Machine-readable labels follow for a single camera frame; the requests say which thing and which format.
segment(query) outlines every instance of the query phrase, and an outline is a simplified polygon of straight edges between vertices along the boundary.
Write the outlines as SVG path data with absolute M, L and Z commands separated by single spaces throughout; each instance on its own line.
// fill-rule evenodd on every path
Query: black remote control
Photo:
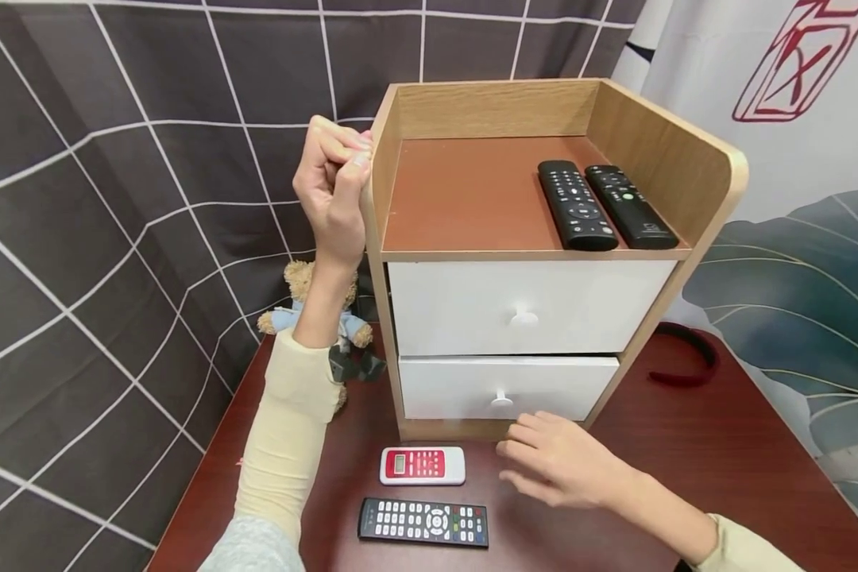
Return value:
M 603 252 L 620 245 L 591 188 L 572 161 L 544 161 L 537 166 L 562 247 Z
M 629 248 L 670 249 L 680 243 L 620 168 L 592 164 L 585 176 Z
M 475 504 L 367 497 L 359 538 L 489 548 L 487 510 Z

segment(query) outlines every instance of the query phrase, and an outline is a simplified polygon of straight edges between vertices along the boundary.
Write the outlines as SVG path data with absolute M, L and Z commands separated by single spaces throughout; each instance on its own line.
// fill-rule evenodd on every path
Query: wooden shelf top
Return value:
M 573 161 L 581 170 L 609 163 L 587 137 L 419 139 L 400 145 L 386 261 L 417 260 L 682 260 L 669 251 L 620 247 L 605 253 L 566 251 L 537 180 L 537 164 Z

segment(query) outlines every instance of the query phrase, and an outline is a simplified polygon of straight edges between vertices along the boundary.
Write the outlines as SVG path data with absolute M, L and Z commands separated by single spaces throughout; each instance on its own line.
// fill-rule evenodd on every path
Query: red logo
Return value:
M 731 119 L 785 122 L 816 101 L 858 37 L 858 0 L 798 0 Z

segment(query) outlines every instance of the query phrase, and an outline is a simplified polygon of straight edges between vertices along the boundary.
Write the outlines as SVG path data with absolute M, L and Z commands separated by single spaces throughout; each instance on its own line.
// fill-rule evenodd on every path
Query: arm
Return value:
M 655 536 L 700 572 L 800 572 L 794 562 L 746 528 L 704 512 L 650 475 L 629 467 L 576 423 L 522 415 L 496 447 L 501 456 L 547 478 L 514 470 L 500 478 L 550 506 L 600 507 Z
M 319 468 L 340 384 L 327 360 L 362 259 L 358 195 L 369 175 L 368 135 L 321 117 L 309 125 L 292 185 L 315 232 L 315 272 L 295 330 L 280 332 L 238 476 L 235 517 L 201 571 L 301 571 L 305 501 Z

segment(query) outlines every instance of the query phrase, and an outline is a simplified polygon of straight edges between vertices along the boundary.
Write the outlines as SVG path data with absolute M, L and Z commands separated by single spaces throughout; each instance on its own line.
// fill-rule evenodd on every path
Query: wooden table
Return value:
M 652 369 L 694 372 L 699 356 L 655 337 L 598 417 L 593 433 L 702 510 L 764 535 L 805 570 L 858 570 L 858 519 L 724 346 L 717 378 L 681 389 L 647 379 Z M 261 345 L 149 570 L 196 570 L 232 514 L 236 461 L 260 399 L 272 339 Z M 611 514 L 553 510 L 497 480 L 489 443 L 465 443 L 467 481 L 455 488 L 386 488 L 382 447 L 398 444 L 386 381 L 351 384 L 350 402 L 327 433 L 303 516 L 309 572 L 340 570 L 604 570 L 670 572 L 676 556 Z M 364 496 L 489 507 L 489 551 L 364 543 L 356 536 Z

